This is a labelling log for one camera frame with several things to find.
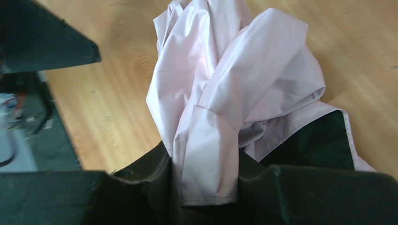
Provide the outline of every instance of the laundry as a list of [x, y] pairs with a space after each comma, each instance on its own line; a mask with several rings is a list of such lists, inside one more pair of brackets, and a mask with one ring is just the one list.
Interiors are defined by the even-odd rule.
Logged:
[[147, 104], [183, 205], [237, 201], [239, 151], [257, 162], [373, 170], [348, 115], [320, 102], [308, 25], [243, 0], [174, 0], [154, 19], [158, 61]]

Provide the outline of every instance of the wooden floor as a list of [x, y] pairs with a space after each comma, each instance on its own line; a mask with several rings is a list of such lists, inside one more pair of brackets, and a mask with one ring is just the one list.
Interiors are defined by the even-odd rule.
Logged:
[[[169, 0], [38, 0], [95, 41], [102, 62], [47, 71], [85, 169], [121, 169], [160, 140], [145, 96], [157, 60], [152, 19]], [[398, 1], [247, 0], [309, 24], [326, 80], [323, 101], [345, 109], [359, 155], [398, 178]]]

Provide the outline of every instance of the pink cloth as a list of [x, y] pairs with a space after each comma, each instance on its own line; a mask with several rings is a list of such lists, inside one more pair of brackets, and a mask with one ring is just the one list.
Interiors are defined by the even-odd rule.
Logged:
[[154, 23], [159, 59], [146, 101], [184, 205], [236, 201], [239, 147], [260, 161], [340, 110], [319, 101], [325, 83], [307, 24], [281, 11], [252, 19], [243, 0], [180, 0]]

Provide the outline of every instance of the crumpled fabric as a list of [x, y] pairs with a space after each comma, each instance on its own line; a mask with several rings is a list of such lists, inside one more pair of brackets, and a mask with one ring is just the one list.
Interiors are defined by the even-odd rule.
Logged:
[[[182, 205], [237, 200], [238, 153], [256, 161], [306, 124], [340, 110], [306, 46], [308, 25], [243, 0], [174, 0], [154, 19], [158, 61], [146, 98]], [[366, 169], [342, 111], [354, 167]]]

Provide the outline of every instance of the blurry object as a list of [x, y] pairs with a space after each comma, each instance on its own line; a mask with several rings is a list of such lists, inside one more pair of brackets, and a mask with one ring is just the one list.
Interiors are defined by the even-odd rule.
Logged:
[[0, 0], [0, 34], [4, 74], [101, 60], [95, 43], [31, 0]]

